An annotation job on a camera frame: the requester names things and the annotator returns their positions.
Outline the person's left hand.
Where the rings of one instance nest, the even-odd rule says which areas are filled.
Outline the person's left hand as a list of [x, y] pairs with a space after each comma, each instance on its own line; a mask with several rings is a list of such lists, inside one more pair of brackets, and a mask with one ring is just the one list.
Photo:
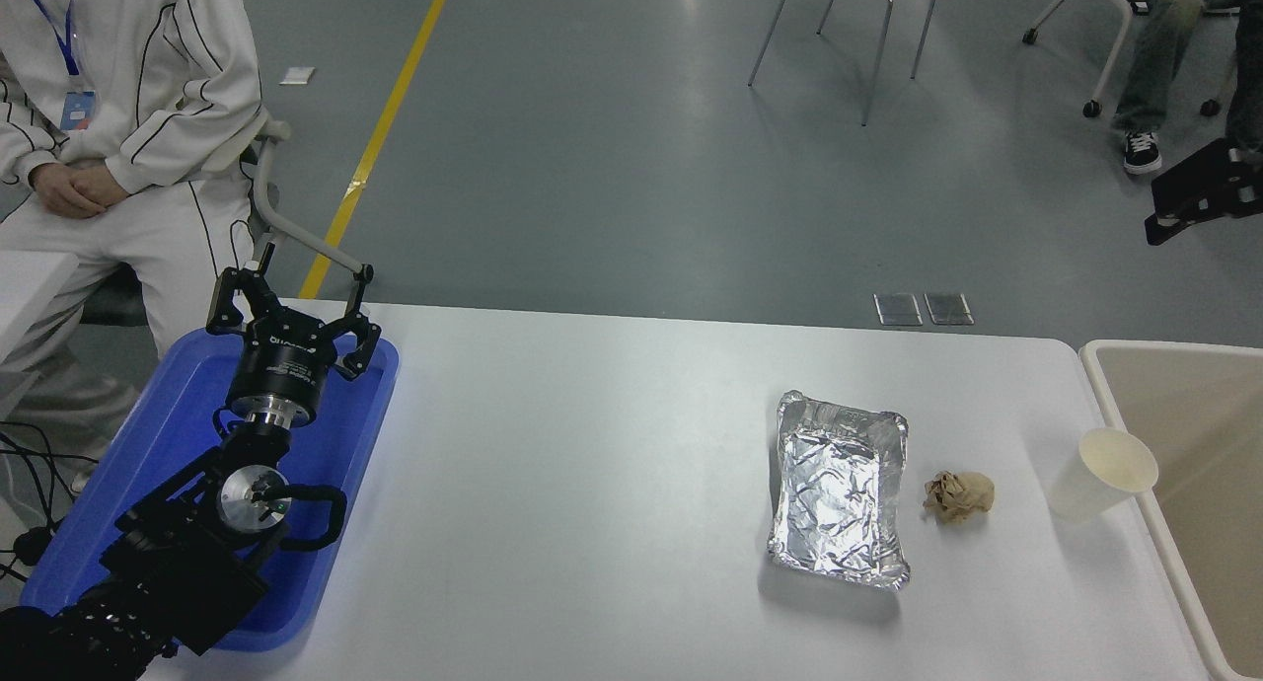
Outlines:
[[105, 164], [73, 169], [69, 184], [83, 200], [83, 208], [110, 208], [133, 196], [123, 184], [117, 184], [117, 179]]

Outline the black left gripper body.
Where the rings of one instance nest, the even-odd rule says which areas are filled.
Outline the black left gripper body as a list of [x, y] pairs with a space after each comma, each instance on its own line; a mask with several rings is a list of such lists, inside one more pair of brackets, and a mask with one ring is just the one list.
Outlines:
[[225, 404], [248, 413], [265, 398], [287, 401], [302, 413], [320, 411], [322, 390], [333, 366], [333, 340], [298, 328], [249, 326], [244, 351], [227, 389]]

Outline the person's right hand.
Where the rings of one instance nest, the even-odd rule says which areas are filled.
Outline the person's right hand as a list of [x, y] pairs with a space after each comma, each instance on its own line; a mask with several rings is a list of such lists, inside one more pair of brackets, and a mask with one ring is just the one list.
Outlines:
[[81, 190], [88, 186], [91, 171], [76, 169], [61, 163], [45, 163], [29, 173], [29, 184], [37, 192], [43, 207], [54, 216], [66, 219], [91, 219], [104, 214], [104, 206], [91, 200]]

